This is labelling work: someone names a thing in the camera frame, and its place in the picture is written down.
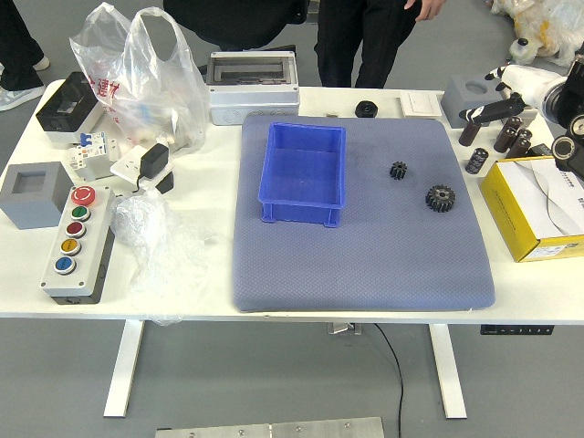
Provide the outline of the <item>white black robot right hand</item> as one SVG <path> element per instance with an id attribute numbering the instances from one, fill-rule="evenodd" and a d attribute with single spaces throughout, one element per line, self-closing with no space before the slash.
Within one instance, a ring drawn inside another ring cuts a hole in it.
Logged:
<path id="1" fill-rule="evenodd" d="M 527 107 L 536 109 L 546 120 L 559 123 L 559 96 L 567 77 L 558 73 L 512 64 L 493 69 L 485 80 L 498 79 L 496 90 L 509 89 L 508 99 L 459 113 L 462 120 L 475 124 L 518 116 Z"/>

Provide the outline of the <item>person's left hand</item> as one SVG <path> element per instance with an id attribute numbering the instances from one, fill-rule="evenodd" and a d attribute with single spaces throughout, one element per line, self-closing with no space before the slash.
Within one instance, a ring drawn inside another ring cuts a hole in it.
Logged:
<path id="1" fill-rule="evenodd" d="M 445 0 L 407 0 L 403 9 L 415 9 L 418 11 L 416 22 L 433 20 L 438 16 L 446 3 Z"/>

